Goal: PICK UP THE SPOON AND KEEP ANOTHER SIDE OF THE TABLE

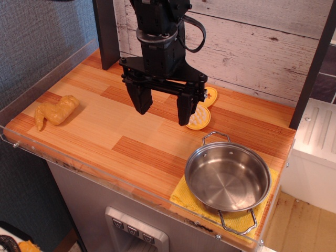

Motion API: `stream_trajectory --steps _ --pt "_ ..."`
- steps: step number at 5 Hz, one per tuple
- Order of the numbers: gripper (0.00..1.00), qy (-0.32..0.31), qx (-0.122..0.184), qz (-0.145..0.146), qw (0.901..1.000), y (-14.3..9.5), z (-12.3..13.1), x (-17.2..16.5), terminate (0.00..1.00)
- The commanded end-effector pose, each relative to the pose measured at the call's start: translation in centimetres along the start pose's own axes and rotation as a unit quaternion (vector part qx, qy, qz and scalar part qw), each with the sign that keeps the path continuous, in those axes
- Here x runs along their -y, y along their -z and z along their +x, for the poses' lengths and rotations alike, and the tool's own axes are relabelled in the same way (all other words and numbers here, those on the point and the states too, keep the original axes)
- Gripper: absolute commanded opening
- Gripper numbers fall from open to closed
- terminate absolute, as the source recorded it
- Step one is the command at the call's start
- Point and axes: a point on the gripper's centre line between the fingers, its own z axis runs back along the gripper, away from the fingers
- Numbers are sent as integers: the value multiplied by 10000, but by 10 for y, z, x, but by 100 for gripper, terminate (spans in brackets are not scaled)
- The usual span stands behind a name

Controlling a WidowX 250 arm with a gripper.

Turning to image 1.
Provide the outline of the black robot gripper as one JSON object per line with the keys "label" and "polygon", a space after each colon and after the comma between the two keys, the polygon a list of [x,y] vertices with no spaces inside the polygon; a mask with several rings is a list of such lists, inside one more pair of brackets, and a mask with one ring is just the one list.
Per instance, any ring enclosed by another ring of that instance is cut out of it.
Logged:
{"label": "black robot gripper", "polygon": [[176,95],[178,123],[187,125],[198,102],[207,96],[207,76],[187,63],[186,52],[199,52],[205,40],[196,48],[188,48],[183,20],[163,34],[137,29],[136,37],[141,44],[142,56],[119,60],[123,68],[122,80],[133,106],[144,115],[153,104],[152,90]]}

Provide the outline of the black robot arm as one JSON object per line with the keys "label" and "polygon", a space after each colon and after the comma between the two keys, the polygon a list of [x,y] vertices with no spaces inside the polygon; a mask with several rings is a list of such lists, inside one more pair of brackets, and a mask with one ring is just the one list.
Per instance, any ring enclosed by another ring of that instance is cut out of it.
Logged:
{"label": "black robot arm", "polygon": [[136,37],[141,44],[141,57],[122,57],[122,81],[131,101],[140,114],[153,103],[152,91],[177,97],[178,123],[187,125],[197,104],[207,96],[207,75],[186,62],[186,52],[202,49],[202,41],[195,49],[185,42],[185,23],[196,26],[203,35],[204,26],[186,15],[192,8],[189,1],[131,1],[137,19]]}

